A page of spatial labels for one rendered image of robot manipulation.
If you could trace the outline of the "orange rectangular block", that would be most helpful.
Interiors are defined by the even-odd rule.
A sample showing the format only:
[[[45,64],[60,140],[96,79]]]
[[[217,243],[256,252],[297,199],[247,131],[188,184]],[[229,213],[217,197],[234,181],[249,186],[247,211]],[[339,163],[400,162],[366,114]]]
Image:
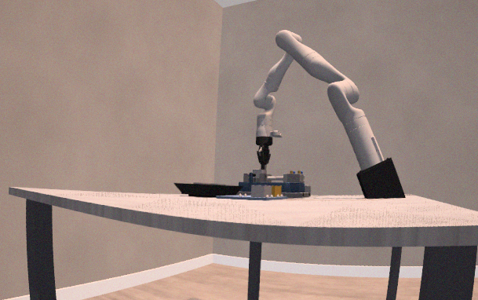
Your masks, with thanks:
[[[281,196],[281,188],[282,186],[272,186],[273,197],[276,197],[277,195]]]

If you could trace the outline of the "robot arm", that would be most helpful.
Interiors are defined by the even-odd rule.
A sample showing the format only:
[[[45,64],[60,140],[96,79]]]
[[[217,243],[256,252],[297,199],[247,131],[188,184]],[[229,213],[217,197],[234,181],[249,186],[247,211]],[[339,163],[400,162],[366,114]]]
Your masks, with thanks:
[[[269,71],[265,83],[254,96],[254,105],[265,110],[257,115],[256,137],[283,137],[279,131],[272,131],[276,102],[269,93],[278,90],[286,70],[295,59],[312,77],[330,84],[327,88],[328,98],[345,128],[360,169],[365,170],[384,161],[364,112],[351,106],[359,100],[356,85],[316,51],[303,45],[299,35],[283,30],[277,33],[275,41],[286,52]]]

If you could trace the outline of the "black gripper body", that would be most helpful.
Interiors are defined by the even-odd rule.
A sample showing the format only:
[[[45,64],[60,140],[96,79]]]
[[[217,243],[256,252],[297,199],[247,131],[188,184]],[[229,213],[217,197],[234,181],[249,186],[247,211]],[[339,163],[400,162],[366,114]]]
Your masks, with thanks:
[[[259,145],[259,150],[262,147],[265,157],[265,149],[268,149],[268,146],[272,145],[272,137],[256,137],[256,145]]]

